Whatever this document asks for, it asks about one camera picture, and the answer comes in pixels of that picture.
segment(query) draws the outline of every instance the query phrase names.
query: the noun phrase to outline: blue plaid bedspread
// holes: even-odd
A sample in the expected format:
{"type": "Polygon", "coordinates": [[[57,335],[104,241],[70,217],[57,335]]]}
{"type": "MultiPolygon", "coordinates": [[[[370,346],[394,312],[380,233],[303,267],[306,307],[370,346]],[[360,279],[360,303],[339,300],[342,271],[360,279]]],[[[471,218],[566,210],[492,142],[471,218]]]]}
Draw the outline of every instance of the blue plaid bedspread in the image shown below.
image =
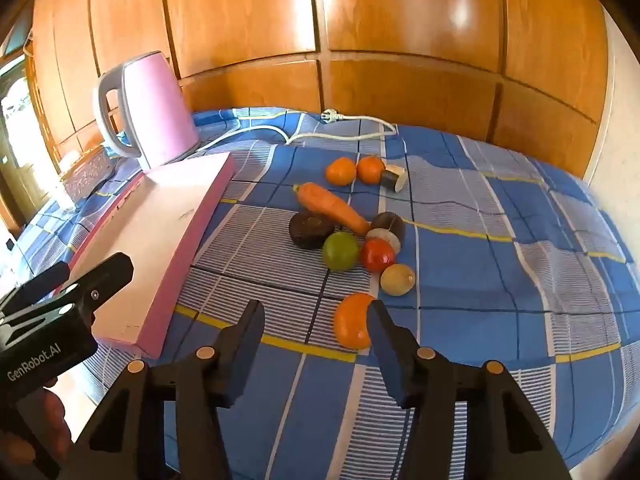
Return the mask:
{"type": "MultiPolygon", "coordinates": [[[[323,124],[279,108],[194,119],[203,140],[261,124],[288,135],[354,136],[380,128],[364,120],[323,124]]],[[[375,358],[348,351],[333,337],[334,308],[351,292],[377,295],[396,323],[450,360],[505,363],[569,467],[605,443],[638,402],[636,264],[582,181],[519,153],[410,126],[384,140],[306,138],[290,146],[271,130],[257,130],[207,153],[220,151],[232,153],[237,173],[193,260],[159,362],[211,343],[238,320],[247,298],[265,305],[269,337],[244,395],[220,413],[235,478],[398,474],[410,414],[386,395],[375,358]],[[325,181],[331,161],[369,153],[407,168],[400,193],[325,181]],[[329,272],[318,251],[294,247],[287,223],[300,206],[292,185],[307,181],[327,186],[367,219],[381,211],[404,218],[398,260],[415,269],[418,286],[389,297],[363,268],[329,272]]],[[[121,161],[78,212],[45,206],[18,241],[25,277],[68,260],[136,171],[135,161],[121,161]]],[[[132,358],[100,346],[74,373],[99,401],[132,358]]],[[[465,414],[465,403],[458,403],[451,478],[463,475],[465,414]]],[[[170,403],[166,423],[167,461],[177,468],[170,403]]]]}

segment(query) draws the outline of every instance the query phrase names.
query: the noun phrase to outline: wall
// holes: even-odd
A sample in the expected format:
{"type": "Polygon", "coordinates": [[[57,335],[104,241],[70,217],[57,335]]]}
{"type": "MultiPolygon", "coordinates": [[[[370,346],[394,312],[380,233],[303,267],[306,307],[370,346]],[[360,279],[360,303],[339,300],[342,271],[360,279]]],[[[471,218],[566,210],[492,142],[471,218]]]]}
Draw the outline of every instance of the wall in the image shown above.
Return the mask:
{"type": "Polygon", "coordinates": [[[602,127],[585,180],[613,218],[629,250],[640,255],[640,64],[606,15],[609,85],[602,127]]]}
{"type": "Polygon", "coordinates": [[[336,108],[582,176],[607,78],[597,0],[36,0],[33,32],[61,154],[99,140],[98,76],[161,50],[192,110],[336,108]]]}

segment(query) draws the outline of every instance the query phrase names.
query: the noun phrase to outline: human hand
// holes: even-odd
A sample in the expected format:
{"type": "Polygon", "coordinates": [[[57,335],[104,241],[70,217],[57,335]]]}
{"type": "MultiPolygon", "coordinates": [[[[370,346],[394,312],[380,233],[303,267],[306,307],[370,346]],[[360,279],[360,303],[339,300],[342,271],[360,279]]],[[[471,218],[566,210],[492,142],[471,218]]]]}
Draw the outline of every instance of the human hand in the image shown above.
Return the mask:
{"type": "MultiPolygon", "coordinates": [[[[54,386],[56,381],[46,384],[46,387],[54,386]]],[[[44,391],[42,402],[47,426],[47,437],[43,444],[51,450],[56,460],[63,463],[71,447],[71,432],[65,422],[65,407],[60,398],[49,390],[44,391]]],[[[0,449],[16,466],[30,464],[36,458],[36,452],[29,443],[3,431],[0,431],[0,449]]]]}

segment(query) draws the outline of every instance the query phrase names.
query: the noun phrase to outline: carrot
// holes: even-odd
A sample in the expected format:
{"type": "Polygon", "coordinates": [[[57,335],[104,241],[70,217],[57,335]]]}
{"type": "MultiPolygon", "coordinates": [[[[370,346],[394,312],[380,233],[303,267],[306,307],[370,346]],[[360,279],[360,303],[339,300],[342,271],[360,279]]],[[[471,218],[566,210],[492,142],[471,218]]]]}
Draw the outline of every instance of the carrot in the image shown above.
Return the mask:
{"type": "Polygon", "coordinates": [[[323,213],[357,235],[364,236],[369,231],[369,222],[356,213],[353,207],[324,187],[307,182],[294,186],[293,191],[298,201],[309,211],[323,213]]]}

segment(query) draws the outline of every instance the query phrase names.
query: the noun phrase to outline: power cord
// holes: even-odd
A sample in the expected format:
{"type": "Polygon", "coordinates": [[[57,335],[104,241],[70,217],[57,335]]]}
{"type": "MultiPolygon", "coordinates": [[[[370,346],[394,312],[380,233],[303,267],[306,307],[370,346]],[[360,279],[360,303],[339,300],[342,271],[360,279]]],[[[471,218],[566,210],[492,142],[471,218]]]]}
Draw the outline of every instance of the power cord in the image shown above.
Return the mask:
{"type": "Polygon", "coordinates": [[[221,140],[225,140],[225,139],[228,139],[229,137],[232,137],[238,134],[243,134],[245,132],[250,132],[252,130],[273,130],[274,132],[279,133],[284,138],[286,146],[291,144],[294,140],[302,139],[304,137],[319,137],[321,139],[332,139],[332,140],[364,140],[364,139],[376,139],[379,137],[395,135],[398,132],[396,130],[396,127],[393,126],[393,124],[383,121],[382,119],[379,119],[377,117],[370,117],[366,115],[362,115],[362,116],[342,115],[342,114],[339,114],[336,110],[333,110],[332,108],[322,112],[320,117],[326,123],[335,123],[336,121],[350,120],[350,119],[369,120],[369,121],[374,121],[376,123],[382,124],[383,126],[386,126],[390,131],[388,132],[382,131],[374,134],[365,134],[365,135],[351,136],[351,137],[336,136],[331,134],[319,134],[317,132],[294,134],[291,137],[289,137],[282,129],[278,128],[277,126],[262,124],[260,126],[249,126],[247,128],[240,128],[239,130],[232,130],[230,132],[227,132],[226,134],[219,136],[217,139],[214,139],[211,142],[205,144],[204,146],[198,148],[198,151],[202,152],[204,150],[208,150],[211,146],[216,145],[221,140]]]}

